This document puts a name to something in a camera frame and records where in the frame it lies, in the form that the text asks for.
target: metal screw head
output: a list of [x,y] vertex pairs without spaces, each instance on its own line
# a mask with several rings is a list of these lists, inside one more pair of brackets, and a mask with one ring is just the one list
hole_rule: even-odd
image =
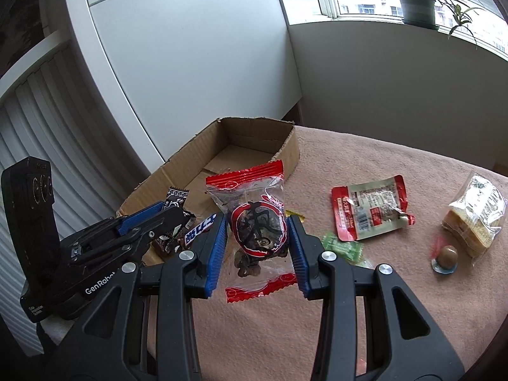
[[393,272],[393,268],[388,264],[381,264],[379,265],[379,271],[383,275],[390,275]]
[[136,264],[134,262],[127,262],[126,264],[122,265],[122,272],[125,272],[126,274],[130,274],[131,272],[134,272],[136,270]]
[[337,259],[337,255],[335,252],[332,251],[324,251],[321,254],[321,258],[323,258],[325,261],[334,261]]
[[182,261],[190,261],[192,258],[194,258],[194,252],[182,251],[180,254],[178,254],[178,256]]

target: barcode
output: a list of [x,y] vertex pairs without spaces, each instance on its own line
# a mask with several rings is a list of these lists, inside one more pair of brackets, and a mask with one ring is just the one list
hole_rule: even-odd
[[356,214],[356,222],[361,231],[365,231],[370,228],[369,218],[366,212],[360,212]]

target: bread in plastic bag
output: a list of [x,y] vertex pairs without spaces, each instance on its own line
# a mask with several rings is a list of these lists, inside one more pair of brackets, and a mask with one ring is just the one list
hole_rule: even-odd
[[505,221],[508,201],[488,179],[472,171],[443,219],[473,264],[491,247]]

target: red and clear snack bag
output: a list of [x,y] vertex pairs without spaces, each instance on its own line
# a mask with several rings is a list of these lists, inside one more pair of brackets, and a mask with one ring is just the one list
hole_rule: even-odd
[[239,244],[226,261],[232,271],[228,302],[265,296],[296,282],[288,256],[283,183],[281,160],[206,178],[206,189]]
[[332,189],[337,235],[359,241],[415,224],[407,214],[407,194],[401,175],[360,185]]

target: table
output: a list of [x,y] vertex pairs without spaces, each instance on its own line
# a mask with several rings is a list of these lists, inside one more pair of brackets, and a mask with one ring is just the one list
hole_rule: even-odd
[[[330,191],[401,174],[408,212],[416,224],[365,241],[374,265],[391,264],[428,309],[468,369],[490,343],[508,313],[508,227],[475,267],[462,248],[457,271],[430,267],[433,242],[446,205],[471,170],[508,197],[508,178],[421,150],[369,138],[297,127],[300,163],[284,185],[285,205],[306,217],[309,234],[334,231]],[[303,298],[296,285],[269,296],[226,304],[223,268],[208,300],[194,300],[197,349],[203,379],[309,380],[318,341],[321,302]],[[358,355],[365,359],[361,308]],[[154,326],[151,327],[152,348]]]

